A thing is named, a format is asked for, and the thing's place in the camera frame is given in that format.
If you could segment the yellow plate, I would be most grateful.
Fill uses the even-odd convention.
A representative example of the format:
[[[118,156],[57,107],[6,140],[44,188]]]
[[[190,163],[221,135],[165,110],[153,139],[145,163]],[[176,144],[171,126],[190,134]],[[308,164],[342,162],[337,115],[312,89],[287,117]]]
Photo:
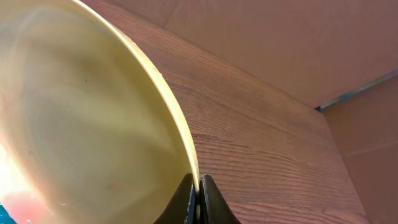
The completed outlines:
[[[193,140],[145,53],[81,1],[1,2],[1,205],[16,223],[154,223]]]

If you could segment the teal plastic tray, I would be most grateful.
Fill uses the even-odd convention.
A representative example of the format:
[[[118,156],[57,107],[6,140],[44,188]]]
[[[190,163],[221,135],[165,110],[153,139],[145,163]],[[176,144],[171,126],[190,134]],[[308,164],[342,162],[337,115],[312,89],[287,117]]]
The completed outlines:
[[[0,224],[17,224],[2,205],[0,205]]]

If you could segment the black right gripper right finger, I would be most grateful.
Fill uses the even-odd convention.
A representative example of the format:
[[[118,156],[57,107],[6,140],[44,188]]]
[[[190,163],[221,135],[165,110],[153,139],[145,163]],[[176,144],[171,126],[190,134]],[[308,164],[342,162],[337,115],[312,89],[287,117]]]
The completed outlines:
[[[200,180],[200,223],[241,224],[209,174]]]

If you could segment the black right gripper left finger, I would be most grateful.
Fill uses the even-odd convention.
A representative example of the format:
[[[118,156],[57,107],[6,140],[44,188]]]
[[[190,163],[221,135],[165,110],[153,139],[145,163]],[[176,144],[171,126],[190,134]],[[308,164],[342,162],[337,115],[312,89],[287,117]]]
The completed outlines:
[[[196,224],[197,193],[192,174],[186,174],[154,224]]]

